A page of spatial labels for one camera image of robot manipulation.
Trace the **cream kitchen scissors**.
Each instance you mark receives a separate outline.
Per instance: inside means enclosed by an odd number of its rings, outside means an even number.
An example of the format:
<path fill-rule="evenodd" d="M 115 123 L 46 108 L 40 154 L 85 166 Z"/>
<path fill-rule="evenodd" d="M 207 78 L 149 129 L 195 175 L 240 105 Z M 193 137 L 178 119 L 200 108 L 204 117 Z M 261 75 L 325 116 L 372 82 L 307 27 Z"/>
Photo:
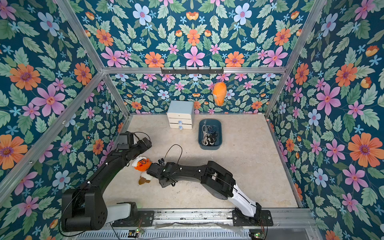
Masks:
<path fill-rule="evenodd" d="M 202 126 L 202 131 L 203 131 L 202 145 L 208 146 L 211 144 L 211 137 L 208 137 L 207 135 L 207 125 Z"/>

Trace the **blue handled scissors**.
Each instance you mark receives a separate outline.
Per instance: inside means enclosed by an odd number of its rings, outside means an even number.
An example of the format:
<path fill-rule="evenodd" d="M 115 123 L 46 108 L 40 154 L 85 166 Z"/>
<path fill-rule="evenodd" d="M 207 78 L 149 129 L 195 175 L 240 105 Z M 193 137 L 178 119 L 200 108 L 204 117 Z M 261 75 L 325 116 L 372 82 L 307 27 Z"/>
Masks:
<path fill-rule="evenodd" d="M 216 126 L 207 126 L 207 135 L 208 137 L 216 138 L 218 136 L 218 130 Z"/>

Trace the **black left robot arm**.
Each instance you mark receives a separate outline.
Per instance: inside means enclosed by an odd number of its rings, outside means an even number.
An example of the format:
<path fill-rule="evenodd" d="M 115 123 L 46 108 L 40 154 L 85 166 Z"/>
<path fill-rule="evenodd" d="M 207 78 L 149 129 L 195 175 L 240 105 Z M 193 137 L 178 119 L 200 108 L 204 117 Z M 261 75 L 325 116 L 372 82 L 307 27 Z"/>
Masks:
<path fill-rule="evenodd" d="M 105 224 L 128 218 L 132 208 L 130 203 L 108 207 L 103 194 L 117 173 L 151 147 L 148 138 L 138 140 L 135 144 L 129 140 L 126 144 L 118 145 L 87 181 L 65 191 L 62 195 L 61 231 L 96 231 Z"/>

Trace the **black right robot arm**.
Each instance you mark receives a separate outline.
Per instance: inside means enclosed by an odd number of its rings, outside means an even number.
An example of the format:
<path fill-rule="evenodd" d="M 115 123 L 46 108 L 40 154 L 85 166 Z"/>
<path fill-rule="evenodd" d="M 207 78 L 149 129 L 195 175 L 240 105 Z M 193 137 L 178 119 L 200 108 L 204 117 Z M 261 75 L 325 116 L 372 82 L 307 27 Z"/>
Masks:
<path fill-rule="evenodd" d="M 158 179 L 162 188 L 180 181 L 200 183 L 212 196 L 231 202 L 245 217 L 258 219 L 262 207 L 241 191 L 233 174 L 214 161 L 202 166 L 182 166 L 169 162 L 151 164 L 147 174 Z"/>

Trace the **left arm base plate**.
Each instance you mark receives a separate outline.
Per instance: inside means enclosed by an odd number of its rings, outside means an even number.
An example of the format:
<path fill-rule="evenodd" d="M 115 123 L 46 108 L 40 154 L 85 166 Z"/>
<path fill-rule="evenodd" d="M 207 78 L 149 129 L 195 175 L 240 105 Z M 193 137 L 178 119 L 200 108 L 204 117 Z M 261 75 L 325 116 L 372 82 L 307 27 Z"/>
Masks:
<path fill-rule="evenodd" d="M 115 221 L 113 227 L 151 227 L 154 221 L 154 211 L 137 211 L 129 217 Z"/>

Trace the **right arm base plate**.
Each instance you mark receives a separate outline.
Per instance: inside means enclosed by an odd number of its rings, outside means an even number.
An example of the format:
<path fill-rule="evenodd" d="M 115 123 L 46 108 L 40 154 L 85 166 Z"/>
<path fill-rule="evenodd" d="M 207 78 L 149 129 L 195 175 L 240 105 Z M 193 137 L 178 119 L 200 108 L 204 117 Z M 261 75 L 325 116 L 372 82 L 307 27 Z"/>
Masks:
<path fill-rule="evenodd" d="M 232 211 L 233 225 L 236 227 L 272 227 L 274 225 L 271 212 L 257 210 L 253 217 L 243 215 L 239 209 Z"/>

